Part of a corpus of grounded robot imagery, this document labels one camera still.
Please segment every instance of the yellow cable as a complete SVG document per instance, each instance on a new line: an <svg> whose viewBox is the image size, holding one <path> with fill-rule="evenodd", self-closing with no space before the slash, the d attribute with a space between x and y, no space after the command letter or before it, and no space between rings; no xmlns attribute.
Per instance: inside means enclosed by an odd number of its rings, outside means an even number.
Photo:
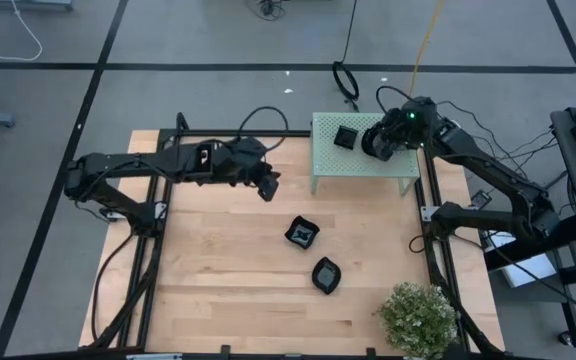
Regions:
<svg viewBox="0 0 576 360"><path fill-rule="evenodd" d="M432 20L430 21L430 25L428 25L428 32L426 33L424 42L421 44L421 48L419 49L419 53L417 54L417 61L415 61L415 68L412 71L412 79L410 80L410 88L408 89L408 95L410 96L412 96L412 91L415 88L415 78L417 77L417 70L419 69L419 63L421 62L421 57L424 54L424 50L426 50L426 44L428 43L428 39L430 39L430 34L432 34L432 30L435 28L435 23L437 22L437 18L439 17L439 11L441 10L441 6L443 4L444 0L437 0L437 6L435 7L435 12L432 14Z"/></svg>

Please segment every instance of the white cable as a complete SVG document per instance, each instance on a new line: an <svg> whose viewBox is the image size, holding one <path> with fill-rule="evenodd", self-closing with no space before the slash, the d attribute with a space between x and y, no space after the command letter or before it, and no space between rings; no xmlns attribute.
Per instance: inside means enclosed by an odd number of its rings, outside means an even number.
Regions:
<svg viewBox="0 0 576 360"><path fill-rule="evenodd" d="M17 10L17 4L15 3L15 0L10 0L10 2L12 3L12 7L15 9L15 15L17 15L19 22L21 22L21 25L23 25L26 28L26 31L28 31L28 34L30 34L30 36L32 36L33 40L35 40L35 42L37 43L37 46L39 46L39 51L37 52L37 55L35 55L31 58L20 58L20 57L16 57L16 56L0 56L0 60L35 61L41 55L41 53L44 51L44 48L41 46L41 42L37 39L35 34L32 33L32 31L30 30L28 25L26 25L26 22L24 21L24 19L21 18L21 13L19 12L19 10Z"/></svg>

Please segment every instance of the table leg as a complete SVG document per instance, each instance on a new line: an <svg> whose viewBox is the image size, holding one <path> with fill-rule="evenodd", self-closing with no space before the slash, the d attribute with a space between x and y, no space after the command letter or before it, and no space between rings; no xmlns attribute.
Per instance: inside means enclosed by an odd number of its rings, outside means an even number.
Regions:
<svg viewBox="0 0 576 360"><path fill-rule="evenodd" d="M310 193L315 195L317 192L317 182L319 181L319 176L310 175Z"/></svg>
<svg viewBox="0 0 576 360"><path fill-rule="evenodd" d="M417 180L416 178L398 178L399 181L399 195L402 197L406 195L412 184Z"/></svg>

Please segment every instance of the black cube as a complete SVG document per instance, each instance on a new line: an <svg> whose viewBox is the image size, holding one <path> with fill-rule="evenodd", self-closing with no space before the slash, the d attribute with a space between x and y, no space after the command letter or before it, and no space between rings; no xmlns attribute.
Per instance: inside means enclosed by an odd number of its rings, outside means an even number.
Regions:
<svg viewBox="0 0 576 360"><path fill-rule="evenodd" d="M337 130L337 135L335 136L335 145L352 150L355 148L356 139L357 130L339 126L339 130Z"/></svg>

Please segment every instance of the metal bracket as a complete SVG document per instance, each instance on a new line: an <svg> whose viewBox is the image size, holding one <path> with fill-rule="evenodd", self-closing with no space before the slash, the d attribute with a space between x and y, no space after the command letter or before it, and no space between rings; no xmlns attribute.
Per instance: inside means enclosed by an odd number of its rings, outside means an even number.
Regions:
<svg viewBox="0 0 576 360"><path fill-rule="evenodd" d="M168 208L168 204L163 201L159 201L155 203L155 219L165 219L166 218L166 210ZM110 221L117 221L120 219L126 219L125 216L121 215L120 213L114 211L107 211L102 212L102 215L105 216Z"/></svg>
<svg viewBox="0 0 576 360"><path fill-rule="evenodd" d="M419 212L421 213L421 220L423 222L430 222L432 214L439 209L439 206L420 206Z"/></svg>
<svg viewBox="0 0 576 360"><path fill-rule="evenodd" d="M128 355L126 360L180 360L183 354L139 354Z"/></svg>
<svg viewBox="0 0 576 360"><path fill-rule="evenodd" d="M301 358L302 358L302 355L298 354L298 353L290 353L290 354L284 355L285 360L301 360Z"/></svg>

